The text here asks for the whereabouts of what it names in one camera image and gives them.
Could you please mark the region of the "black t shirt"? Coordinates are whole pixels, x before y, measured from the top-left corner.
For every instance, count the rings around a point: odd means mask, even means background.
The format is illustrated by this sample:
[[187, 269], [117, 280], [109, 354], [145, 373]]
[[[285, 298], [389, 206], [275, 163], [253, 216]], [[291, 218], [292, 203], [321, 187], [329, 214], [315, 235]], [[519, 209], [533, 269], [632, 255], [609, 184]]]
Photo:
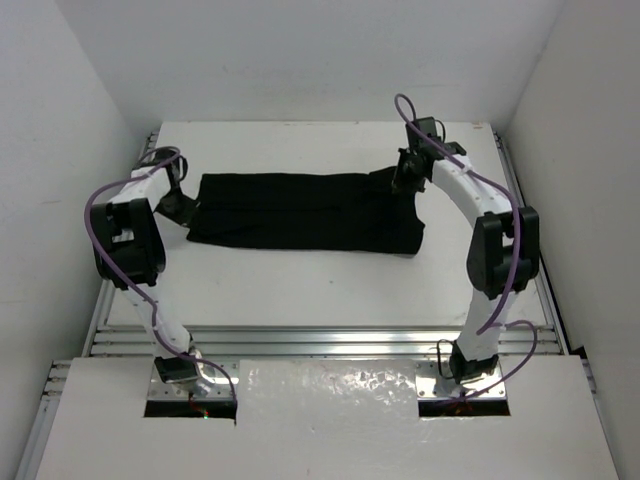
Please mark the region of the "black t shirt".
[[205, 174], [191, 242], [260, 250], [416, 255], [424, 224], [415, 199], [392, 191], [394, 170]]

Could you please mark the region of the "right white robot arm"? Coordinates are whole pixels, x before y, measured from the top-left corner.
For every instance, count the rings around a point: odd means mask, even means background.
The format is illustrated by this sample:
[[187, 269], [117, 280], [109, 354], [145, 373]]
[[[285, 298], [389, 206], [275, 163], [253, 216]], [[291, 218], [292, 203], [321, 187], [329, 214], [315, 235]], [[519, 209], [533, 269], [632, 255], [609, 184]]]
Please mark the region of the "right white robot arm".
[[448, 361], [449, 378], [462, 384], [491, 373], [497, 365], [507, 312], [539, 272], [539, 215], [532, 207], [520, 207], [509, 190], [479, 174], [466, 156], [401, 149], [392, 190], [417, 193], [426, 183], [443, 191], [472, 227], [466, 272], [473, 293]]

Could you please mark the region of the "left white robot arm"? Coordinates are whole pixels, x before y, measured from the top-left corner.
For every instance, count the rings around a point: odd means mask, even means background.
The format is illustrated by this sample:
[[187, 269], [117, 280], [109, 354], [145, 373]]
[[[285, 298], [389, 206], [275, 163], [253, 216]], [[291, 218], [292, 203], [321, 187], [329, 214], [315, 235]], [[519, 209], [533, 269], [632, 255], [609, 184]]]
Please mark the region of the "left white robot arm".
[[130, 177], [90, 195], [84, 223], [99, 275], [123, 292], [134, 306], [154, 348], [154, 367], [165, 384], [186, 388], [201, 376], [192, 335], [163, 311], [158, 283], [166, 251], [154, 215], [179, 226], [189, 224], [196, 202], [181, 182], [188, 162], [173, 146], [144, 153]]

